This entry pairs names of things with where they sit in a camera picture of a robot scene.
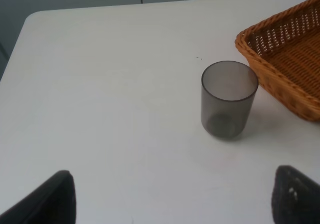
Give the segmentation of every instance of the white table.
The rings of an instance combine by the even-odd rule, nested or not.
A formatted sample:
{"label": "white table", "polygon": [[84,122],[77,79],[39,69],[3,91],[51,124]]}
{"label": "white table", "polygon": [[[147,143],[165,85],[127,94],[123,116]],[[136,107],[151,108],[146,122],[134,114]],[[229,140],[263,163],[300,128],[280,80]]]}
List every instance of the white table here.
{"label": "white table", "polygon": [[26,20],[0,83],[0,213],[60,169],[77,223],[272,223],[276,168],[320,181],[320,126],[258,89],[241,138],[200,123],[201,74],[304,0],[197,0]]}

